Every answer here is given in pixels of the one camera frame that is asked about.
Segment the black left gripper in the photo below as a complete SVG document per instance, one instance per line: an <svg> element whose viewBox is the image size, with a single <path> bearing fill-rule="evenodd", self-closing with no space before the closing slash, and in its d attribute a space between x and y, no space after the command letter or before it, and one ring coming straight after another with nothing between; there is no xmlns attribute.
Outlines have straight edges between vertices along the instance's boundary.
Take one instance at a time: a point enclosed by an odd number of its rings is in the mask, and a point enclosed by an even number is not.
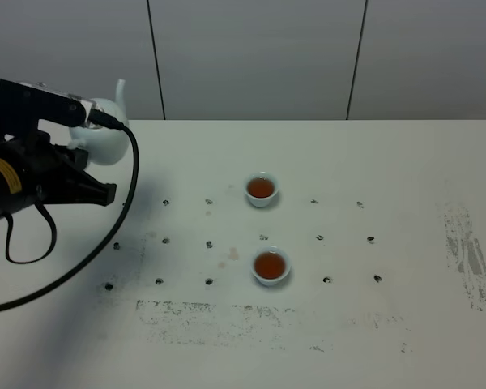
<svg viewBox="0 0 486 389"><path fill-rule="evenodd" d="M13 138L0 143L0 158L7 163L9 197L25 207L35 202L106 207L114 201L117 186L101 183L85 172L88 152L54 145L44 131L35 131L28 140Z"/></svg>

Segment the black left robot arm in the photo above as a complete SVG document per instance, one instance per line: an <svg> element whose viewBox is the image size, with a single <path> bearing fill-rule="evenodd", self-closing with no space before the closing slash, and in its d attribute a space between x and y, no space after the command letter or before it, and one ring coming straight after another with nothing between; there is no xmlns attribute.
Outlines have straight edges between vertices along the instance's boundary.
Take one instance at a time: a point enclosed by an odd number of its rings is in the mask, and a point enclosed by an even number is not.
<svg viewBox="0 0 486 389"><path fill-rule="evenodd" d="M87 151L54 145L43 131L31 145L19 138L1 141L0 220L36 204L108 206L117 186L86 173L87 163Z"/></svg>

